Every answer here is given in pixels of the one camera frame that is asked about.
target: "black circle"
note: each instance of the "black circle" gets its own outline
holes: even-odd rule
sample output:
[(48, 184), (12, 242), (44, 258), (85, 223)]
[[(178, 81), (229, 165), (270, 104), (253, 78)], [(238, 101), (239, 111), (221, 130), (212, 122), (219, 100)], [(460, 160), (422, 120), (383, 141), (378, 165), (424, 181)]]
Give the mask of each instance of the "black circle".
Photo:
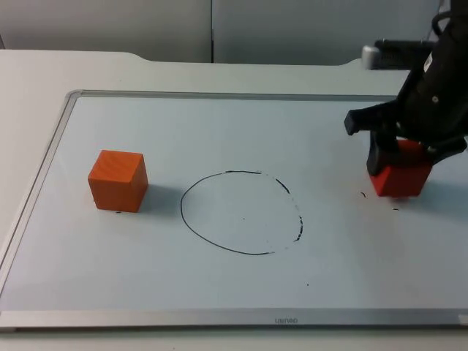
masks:
[[(182, 217), (182, 220), (184, 221), (184, 224), (196, 235), (198, 236), (199, 238), (202, 238), (204, 241), (207, 241), (209, 242), (210, 244), (216, 246), (216, 247), (219, 247), (220, 249), (224, 249), (224, 250), (227, 250), (227, 251), (230, 251), (230, 252), (235, 252), (235, 253), (238, 253), (238, 254), (247, 254), (247, 255), (250, 255), (250, 256), (263, 256), (263, 255), (266, 255), (266, 254), (273, 254), (274, 252), (242, 252), (242, 251), (239, 251), (239, 250), (235, 250), (235, 249), (230, 249), (226, 246), (223, 246), (223, 245), (219, 245), (207, 238), (205, 238), (203, 235), (199, 234), (193, 227), (190, 226), (190, 224), (187, 222), (185, 216), (184, 216), (184, 207), (183, 207), (183, 204), (184, 204), (184, 198), (186, 197), (186, 195), (193, 189), (195, 188), (199, 183), (201, 183), (202, 181), (205, 181), (209, 178), (213, 178), (213, 177), (217, 177), (217, 176), (222, 176), (222, 175), (225, 175), (225, 174), (229, 174), (229, 173), (245, 173), (245, 174), (249, 174), (249, 175), (252, 175), (252, 176), (258, 176), (258, 175), (264, 175), (264, 176), (269, 176), (268, 174), (265, 174), (265, 173), (262, 173), (262, 172), (258, 172), (258, 171), (247, 171), (247, 170), (228, 170), (228, 171), (225, 171), (225, 172), (221, 172), (221, 173), (215, 173), (215, 174), (212, 174), (212, 175), (208, 175), (204, 178), (201, 178), (199, 181), (195, 182), (193, 185), (191, 185), (186, 191), (185, 193), (182, 195), (182, 198), (181, 198), (181, 202), (180, 202), (180, 210), (181, 210), (181, 217)], [(299, 230), (299, 233), (298, 233), (298, 236), (297, 238), (293, 241), (293, 242), (298, 242), (300, 239), (301, 239), (301, 236), (302, 236), (302, 233), (303, 233), (303, 217), (300, 215), (300, 211), (299, 211), (299, 207), (297, 206), (297, 204), (295, 203), (293, 197), (291, 196), (290, 194), (290, 190), (284, 185), (283, 182), (281, 182), (278, 178), (274, 178), (272, 177), (278, 185), (280, 185), (283, 190), (290, 196), (290, 199), (297, 211), (297, 215), (298, 215), (298, 221), (299, 221), (299, 225), (300, 225), (300, 230)]]

